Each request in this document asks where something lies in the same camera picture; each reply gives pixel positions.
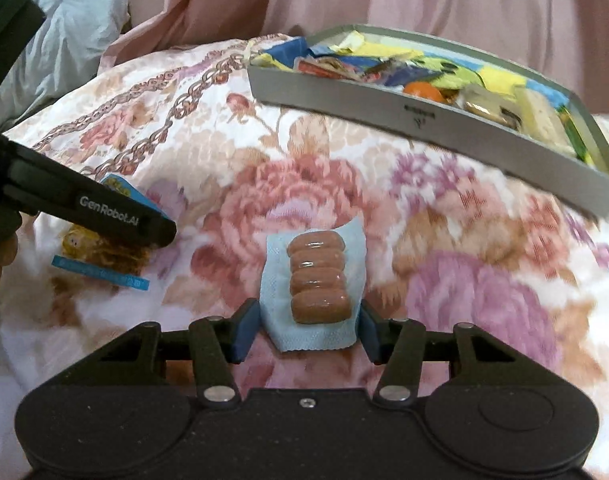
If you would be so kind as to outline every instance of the light blue package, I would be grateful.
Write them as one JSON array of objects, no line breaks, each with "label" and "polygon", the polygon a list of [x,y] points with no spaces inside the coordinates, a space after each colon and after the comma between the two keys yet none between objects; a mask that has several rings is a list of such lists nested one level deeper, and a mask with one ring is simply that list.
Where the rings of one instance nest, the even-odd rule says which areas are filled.
[{"label": "light blue package", "polygon": [[[310,229],[307,232],[320,231]],[[339,350],[357,341],[355,327],[366,285],[366,237],[359,218],[334,229],[345,241],[345,277],[351,299],[351,317],[340,323],[304,325],[291,314],[291,262],[286,247],[297,235],[286,232],[267,237],[267,263],[262,271],[260,305],[262,323],[276,348],[291,350]]]}]

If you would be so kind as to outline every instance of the cardboard box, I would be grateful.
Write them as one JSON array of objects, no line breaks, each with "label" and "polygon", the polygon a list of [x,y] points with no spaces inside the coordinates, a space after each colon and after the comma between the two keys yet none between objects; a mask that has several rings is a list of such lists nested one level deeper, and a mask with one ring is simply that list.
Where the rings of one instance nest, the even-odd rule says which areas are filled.
[{"label": "cardboard box", "polygon": [[609,216],[609,144],[600,128],[568,89],[543,75],[481,50],[426,34],[369,25],[344,25],[306,38],[309,45],[338,44],[353,30],[368,41],[424,46],[471,57],[524,75],[569,97],[567,105],[596,169],[541,142],[458,108],[348,80],[332,80],[276,68],[248,67],[251,91],[262,102],[305,108],[359,121],[403,136],[449,148],[558,196],[599,217]]}]

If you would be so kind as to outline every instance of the sausage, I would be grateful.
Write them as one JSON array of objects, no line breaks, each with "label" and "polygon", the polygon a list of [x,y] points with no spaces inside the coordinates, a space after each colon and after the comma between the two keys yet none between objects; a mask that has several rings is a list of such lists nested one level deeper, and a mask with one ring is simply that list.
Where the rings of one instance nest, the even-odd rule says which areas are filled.
[{"label": "sausage", "polygon": [[335,231],[315,231],[297,235],[286,248],[286,254],[292,256],[306,249],[337,249],[344,251],[345,243],[342,236]]},{"label": "sausage", "polygon": [[291,300],[296,323],[338,323],[351,317],[351,302],[342,288],[310,288]]},{"label": "sausage", "polygon": [[306,267],[332,267],[344,270],[344,253],[337,249],[305,249],[291,256],[291,272]]},{"label": "sausage", "polygon": [[291,275],[291,295],[310,288],[345,288],[341,270],[332,267],[305,267]]}]

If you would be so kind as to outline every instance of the orange fruit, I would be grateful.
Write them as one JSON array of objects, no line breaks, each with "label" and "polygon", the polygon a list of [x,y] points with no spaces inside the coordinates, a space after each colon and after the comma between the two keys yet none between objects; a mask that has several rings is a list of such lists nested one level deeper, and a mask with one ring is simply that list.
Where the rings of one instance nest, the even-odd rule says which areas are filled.
[{"label": "orange fruit", "polygon": [[402,92],[415,97],[429,99],[430,101],[446,103],[446,99],[444,99],[444,96],[440,93],[440,90],[426,81],[414,81],[413,83],[409,83],[404,87]]}]

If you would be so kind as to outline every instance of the bed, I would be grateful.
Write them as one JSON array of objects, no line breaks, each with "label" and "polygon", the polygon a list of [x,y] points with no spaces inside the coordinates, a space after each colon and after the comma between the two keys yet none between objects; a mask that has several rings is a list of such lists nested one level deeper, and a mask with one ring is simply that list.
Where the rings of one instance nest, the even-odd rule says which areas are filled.
[{"label": "bed", "polygon": [[[587,461],[609,479],[609,220],[436,146],[256,102],[244,59],[272,35],[175,48],[103,72],[8,131],[96,180],[120,174],[178,224],[145,277],[115,288],[50,266],[65,222],[27,218],[0,284],[0,480],[28,471],[23,395],[145,320],[180,330],[257,297],[268,234],[359,217],[365,296],[386,317],[472,321],[583,389],[601,416]],[[597,118],[609,139],[609,116]],[[234,368],[249,388],[372,389],[361,348],[278,354],[265,335]],[[186,391],[190,369],[169,368]],[[446,380],[423,368],[421,394]]]}]

